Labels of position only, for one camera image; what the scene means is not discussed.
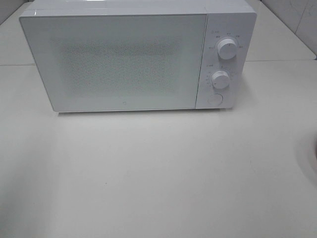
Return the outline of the round white door button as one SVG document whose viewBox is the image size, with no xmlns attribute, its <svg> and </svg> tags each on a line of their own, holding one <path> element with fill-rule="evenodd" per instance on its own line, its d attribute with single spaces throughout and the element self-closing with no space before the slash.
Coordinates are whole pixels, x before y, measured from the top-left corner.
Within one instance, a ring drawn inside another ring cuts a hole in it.
<svg viewBox="0 0 317 238">
<path fill-rule="evenodd" d="M 223 96 L 221 94 L 213 94 L 208 98 L 208 104 L 210 108 L 218 108 L 223 102 Z"/>
</svg>

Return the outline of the white timer knob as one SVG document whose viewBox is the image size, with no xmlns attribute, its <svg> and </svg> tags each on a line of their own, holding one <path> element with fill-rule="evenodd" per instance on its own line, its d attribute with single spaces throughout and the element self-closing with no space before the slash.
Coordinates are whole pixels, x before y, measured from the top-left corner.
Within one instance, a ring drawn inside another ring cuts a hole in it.
<svg viewBox="0 0 317 238">
<path fill-rule="evenodd" d="M 230 84 L 230 77 L 226 71 L 220 70 L 211 76 L 211 83 L 216 89 L 224 89 Z"/>
</svg>

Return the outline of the white microwave door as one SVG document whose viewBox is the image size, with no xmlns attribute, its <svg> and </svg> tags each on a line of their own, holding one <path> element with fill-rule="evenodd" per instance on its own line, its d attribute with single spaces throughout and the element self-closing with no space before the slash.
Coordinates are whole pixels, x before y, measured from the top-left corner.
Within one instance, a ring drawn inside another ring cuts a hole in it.
<svg viewBox="0 0 317 238">
<path fill-rule="evenodd" d="M 56 112 L 193 109 L 206 15 L 22 17 Z"/>
</svg>

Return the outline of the white microwave oven body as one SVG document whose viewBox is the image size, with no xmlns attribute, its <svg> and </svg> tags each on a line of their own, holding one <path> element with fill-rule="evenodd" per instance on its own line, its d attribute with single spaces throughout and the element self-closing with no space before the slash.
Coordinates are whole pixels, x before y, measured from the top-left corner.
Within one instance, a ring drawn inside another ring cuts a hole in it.
<svg viewBox="0 0 317 238">
<path fill-rule="evenodd" d="M 257 18 L 244 0 L 36 0 L 20 18 L 194 14 L 204 14 L 207 19 L 196 105 L 191 110 L 215 109 L 208 104 L 213 94 L 223 96 L 217 109 L 229 109 L 236 101 Z M 224 60 L 218 56 L 217 43 L 227 37 L 237 41 L 238 49 L 234 58 Z M 224 89 L 216 89 L 211 83 L 211 76 L 220 70 L 230 77 L 230 84 Z"/>
</svg>

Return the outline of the upper white power knob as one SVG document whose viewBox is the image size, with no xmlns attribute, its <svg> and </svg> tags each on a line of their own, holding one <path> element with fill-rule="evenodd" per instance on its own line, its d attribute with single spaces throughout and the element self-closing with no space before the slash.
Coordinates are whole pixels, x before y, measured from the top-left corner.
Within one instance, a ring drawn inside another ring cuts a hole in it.
<svg viewBox="0 0 317 238">
<path fill-rule="evenodd" d="M 222 38 L 217 43 L 218 56 L 223 60 L 230 60 L 237 54 L 238 43 L 234 38 Z"/>
</svg>

